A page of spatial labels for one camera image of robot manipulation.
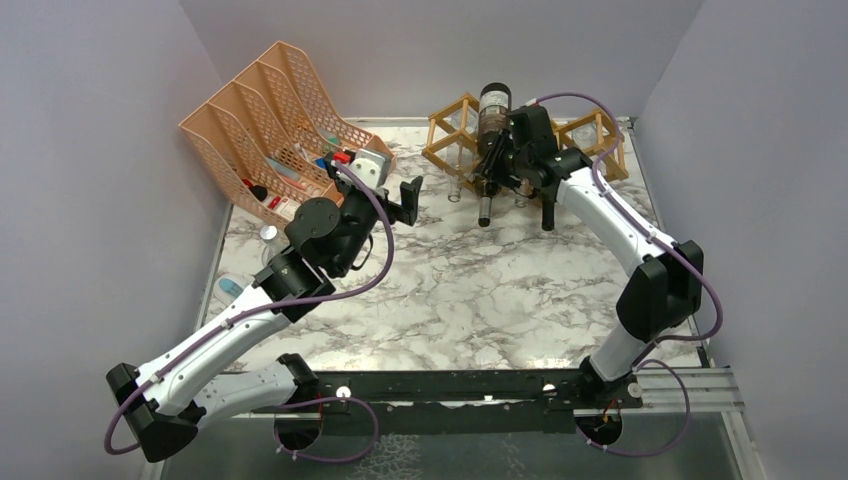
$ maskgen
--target blue object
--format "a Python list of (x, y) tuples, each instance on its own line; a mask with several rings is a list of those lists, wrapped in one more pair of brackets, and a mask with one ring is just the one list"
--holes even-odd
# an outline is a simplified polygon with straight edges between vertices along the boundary
[(300, 174), (290, 169), (289, 167), (270, 157), (265, 157), (265, 160), (268, 162), (268, 165), (271, 165), (271, 168), (276, 170), (277, 173), (285, 175), (294, 181), (300, 180)]
[(237, 298), (241, 295), (241, 292), (244, 291), (239, 284), (230, 280), (229, 278), (222, 278), (218, 280), (218, 286), (221, 287), (221, 290), (227, 293), (227, 295), (231, 295), (233, 298)]

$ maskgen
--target black bracket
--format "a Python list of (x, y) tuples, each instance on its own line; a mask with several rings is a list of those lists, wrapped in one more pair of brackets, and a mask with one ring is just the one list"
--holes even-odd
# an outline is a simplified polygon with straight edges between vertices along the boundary
[(400, 222), (404, 225), (415, 225), (418, 221), (418, 196), (421, 193), (421, 186), (424, 184), (424, 177), (415, 177), (412, 182), (401, 182), (400, 184), (400, 205), (394, 202), (386, 202), (386, 214), (389, 217), (389, 222)]
[[(126, 363), (116, 365), (106, 374), (106, 382), (118, 405), (138, 388), (136, 377), (136, 368)], [(156, 413), (158, 407), (155, 400), (145, 402), (139, 397), (124, 413), (124, 419), (141, 445), (144, 458), (151, 463), (174, 455), (194, 440), (197, 422), (206, 414), (206, 409), (194, 402), (176, 417)]]
[[(627, 393), (624, 384), (596, 398), (582, 397), (578, 388), (580, 372), (576, 369), (318, 371), (315, 375), (318, 377), (316, 395), (333, 397), (336, 390), (344, 386), (354, 397), (369, 402), (379, 420), (381, 433), (574, 433), (576, 409), (601, 409), (613, 398), (622, 400), (621, 408), (642, 406), (640, 399)], [(487, 405), (486, 399), (502, 402)], [(478, 403), (459, 407), (442, 403), (474, 401)], [(371, 432), (371, 418), (356, 405), (325, 403), (322, 412), (322, 428), (326, 435), (358, 436)], [(300, 420), (286, 422), (277, 421), (281, 431), (314, 426)]]
[[(304, 258), (292, 247), (286, 248), (271, 258), (268, 265), (254, 275), (253, 284), (261, 287), (275, 302), (285, 298), (324, 296), (336, 291), (336, 287), (330, 280), (320, 270), (310, 268), (304, 262)], [(272, 311), (285, 315), (290, 322), (294, 323), (317, 306), (317, 303), (313, 303), (277, 308)]]
[(507, 114), (516, 150), (530, 150), (529, 157), (546, 158), (559, 151), (551, 118), (545, 107), (524, 106)]

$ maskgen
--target cylindrical bottle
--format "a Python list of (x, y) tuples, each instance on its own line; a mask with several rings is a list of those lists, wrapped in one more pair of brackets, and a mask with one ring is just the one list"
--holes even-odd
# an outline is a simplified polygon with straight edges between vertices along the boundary
[(503, 83), (494, 82), (480, 91), (477, 114), (477, 153), (486, 155), (498, 132), (506, 128), (506, 114), (512, 108), (512, 92)]
[(477, 225), (488, 227), (492, 223), (492, 197), (480, 197), (480, 211), (477, 214)]
[(452, 203), (458, 202), (462, 198), (462, 183), (465, 181), (465, 175), (462, 174), (462, 153), (465, 148), (462, 143), (459, 144), (459, 153), (456, 155), (456, 175), (451, 175), (450, 189), (448, 190), (448, 201)]
[(283, 232), (273, 225), (263, 225), (259, 229), (259, 238), (265, 242), (265, 249), (262, 251), (262, 265), (268, 265), (268, 262), (275, 255), (285, 250), (289, 245)]

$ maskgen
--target bottle label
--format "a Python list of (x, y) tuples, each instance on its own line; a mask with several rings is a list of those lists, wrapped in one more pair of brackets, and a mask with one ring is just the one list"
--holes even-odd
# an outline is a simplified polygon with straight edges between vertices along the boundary
[(486, 92), (480, 97), (480, 111), (484, 112), (489, 107), (503, 107), (509, 108), (509, 95), (506, 92), (499, 92), (497, 90), (492, 90), (491, 92)]
[(480, 97), (480, 113), (477, 117), (477, 153), (485, 154), (487, 147), (481, 142), (491, 143), (484, 137), (491, 132), (506, 128), (506, 114), (509, 110), (509, 95), (506, 92), (493, 90)]

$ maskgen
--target white bottle cap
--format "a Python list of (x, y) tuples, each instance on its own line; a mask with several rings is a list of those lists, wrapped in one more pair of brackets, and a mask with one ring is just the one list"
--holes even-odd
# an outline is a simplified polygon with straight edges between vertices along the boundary
[(261, 238), (265, 243), (272, 243), (277, 239), (279, 234), (280, 231), (273, 225), (263, 225), (262, 228), (259, 229), (259, 238)]

